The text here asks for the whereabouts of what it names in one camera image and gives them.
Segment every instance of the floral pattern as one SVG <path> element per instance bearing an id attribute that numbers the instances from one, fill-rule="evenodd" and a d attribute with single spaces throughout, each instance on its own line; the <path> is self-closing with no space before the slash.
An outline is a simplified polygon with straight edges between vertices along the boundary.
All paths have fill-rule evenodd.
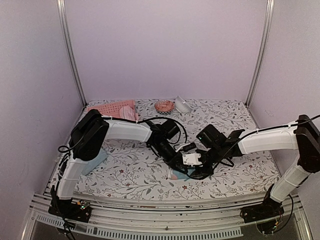
<path id="1" fill-rule="evenodd" d="M 156 101 L 158 99 L 136 100 L 140 119 L 161 117 L 154 108 Z M 115 101 L 91 101 L 88 106 L 110 102 Z M 180 121 L 186 128 L 188 141 L 195 142 L 199 149 L 205 148 L 196 135 L 208 124 L 213 124 L 226 136 L 233 130 L 256 128 L 241 101 L 190 99 L 187 102 L 192 107 L 191 113 L 174 110 L 167 117 Z M 204 180 L 170 180 L 169 167 L 146 148 L 144 142 L 105 140 L 102 147 L 108 157 L 90 174 L 80 177 L 75 193 L 155 201 L 210 199 L 261 193 L 279 179 L 268 151 L 234 157 L 234 167 L 221 164 L 214 175 Z M 55 183 L 57 176 L 58 169 L 51 184 Z"/>

